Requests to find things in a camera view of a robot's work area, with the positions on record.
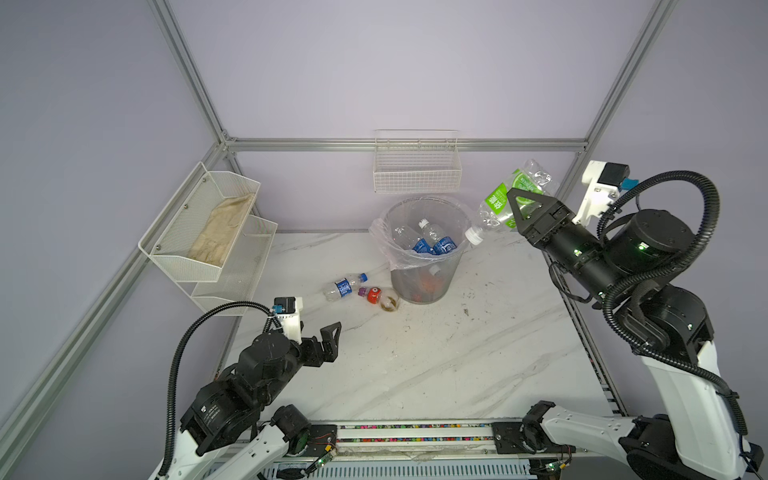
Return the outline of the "orange label yellow-cap bottle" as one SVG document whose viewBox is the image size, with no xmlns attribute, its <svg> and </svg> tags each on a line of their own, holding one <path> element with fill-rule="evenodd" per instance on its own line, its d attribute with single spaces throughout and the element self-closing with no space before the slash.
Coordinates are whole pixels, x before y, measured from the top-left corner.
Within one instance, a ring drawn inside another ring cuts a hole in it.
<svg viewBox="0 0 768 480">
<path fill-rule="evenodd" d="M 442 269 L 433 264 L 418 269 L 418 285 L 425 297 L 434 298 L 444 285 Z"/>
</svg>

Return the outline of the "red cap small bottle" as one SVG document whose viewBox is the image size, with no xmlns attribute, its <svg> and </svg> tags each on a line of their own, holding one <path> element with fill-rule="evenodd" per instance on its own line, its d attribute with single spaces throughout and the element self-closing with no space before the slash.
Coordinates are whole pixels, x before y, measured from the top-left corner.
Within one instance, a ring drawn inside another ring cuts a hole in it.
<svg viewBox="0 0 768 480">
<path fill-rule="evenodd" d="M 386 312 L 395 312 L 400 306 L 400 296 L 393 288 L 361 287 L 358 296 Z"/>
</svg>

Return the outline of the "small blue label bottle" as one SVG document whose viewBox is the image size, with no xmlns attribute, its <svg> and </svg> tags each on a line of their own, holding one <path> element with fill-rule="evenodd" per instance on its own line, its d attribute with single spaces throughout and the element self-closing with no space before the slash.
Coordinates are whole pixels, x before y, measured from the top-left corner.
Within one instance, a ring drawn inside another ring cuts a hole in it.
<svg viewBox="0 0 768 480">
<path fill-rule="evenodd" d="M 363 283 L 368 281 L 366 273 L 345 275 L 325 285 L 323 295 L 329 302 L 340 300 L 354 293 Z"/>
</svg>

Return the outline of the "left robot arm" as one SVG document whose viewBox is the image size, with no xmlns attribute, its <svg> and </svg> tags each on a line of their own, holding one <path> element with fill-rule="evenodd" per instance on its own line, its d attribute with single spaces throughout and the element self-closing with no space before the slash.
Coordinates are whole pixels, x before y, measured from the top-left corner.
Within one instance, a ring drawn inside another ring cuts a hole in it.
<svg viewBox="0 0 768 480">
<path fill-rule="evenodd" d="M 266 314 L 261 334 L 202 387 L 182 416 L 176 414 L 179 368 L 193 333 L 208 319 L 230 309 L 252 308 Z M 200 479 L 245 431 L 250 442 L 214 473 L 217 478 L 261 476 L 273 462 L 313 448 L 312 425 L 292 404 L 278 408 L 268 420 L 262 412 L 303 367 L 320 367 L 338 356 L 339 322 L 320 337 L 303 337 L 296 297 L 280 297 L 272 307 L 252 301 L 220 305 L 198 318 L 182 336 L 174 353 L 167 391 L 165 448 L 156 479 Z"/>
</svg>

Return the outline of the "green label clear bottle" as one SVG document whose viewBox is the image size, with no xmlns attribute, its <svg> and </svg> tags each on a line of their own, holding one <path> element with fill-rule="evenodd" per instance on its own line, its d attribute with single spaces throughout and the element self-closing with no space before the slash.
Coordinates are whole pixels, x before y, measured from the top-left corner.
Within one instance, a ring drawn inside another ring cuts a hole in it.
<svg viewBox="0 0 768 480">
<path fill-rule="evenodd" d="M 526 161 L 481 202 L 473 217 L 472 225 L 465 231 L 465 238 L 472 245 L 479 245 L 492 231 L 517 229 L 512 202 L 508 198 L 508 192 L 511 189 L 552 195 L 557 187 L 556 179 L 536 160 Z"/>
</svg>

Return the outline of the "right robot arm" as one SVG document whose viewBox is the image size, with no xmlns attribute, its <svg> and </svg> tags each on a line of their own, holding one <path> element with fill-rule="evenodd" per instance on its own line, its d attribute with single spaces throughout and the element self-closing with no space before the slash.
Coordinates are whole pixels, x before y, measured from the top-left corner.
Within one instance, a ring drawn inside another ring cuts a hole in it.
<svg viewBox="0 0 768 480">
<path fill-rule="evenodd" d="M 585 301 L 649 370 L 665 410 L 631 420 L 579 414 L 540 401 L 522 420 L 521 445 L 533 453 L 583 448 L 627 465 L 643 479 L 740 479 L 758 475 L 766 455 L 748 438 L 739 397 L 720 376 L 714 330 L 704 302 L 677 287 L 710 243 L 720 197 L 704 175 L 676 170 L 631 189 L 628 169 L 608 163 L 586 176 L 578 212 L 560 200 L 501 187 L 493 213 L 508 208 L 517 231 L 585 290 Z M 654 186 L 683 182 L 703 200 L 697 229 L 668 211 L 622 207 Z"/>
</svg>

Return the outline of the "Pocari bottle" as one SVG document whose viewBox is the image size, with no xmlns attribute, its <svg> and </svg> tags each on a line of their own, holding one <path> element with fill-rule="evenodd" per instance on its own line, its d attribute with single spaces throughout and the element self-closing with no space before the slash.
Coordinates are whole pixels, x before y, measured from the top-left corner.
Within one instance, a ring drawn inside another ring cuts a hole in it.
<svg viewBox="0 0 768 480">
<path fill-rule="evenodd" d="M 422 236 L 434 255 L 444 255 L 457 249 L 456 243 L 438 224 L 422 219 L 418 223 Z"/>
</svg>

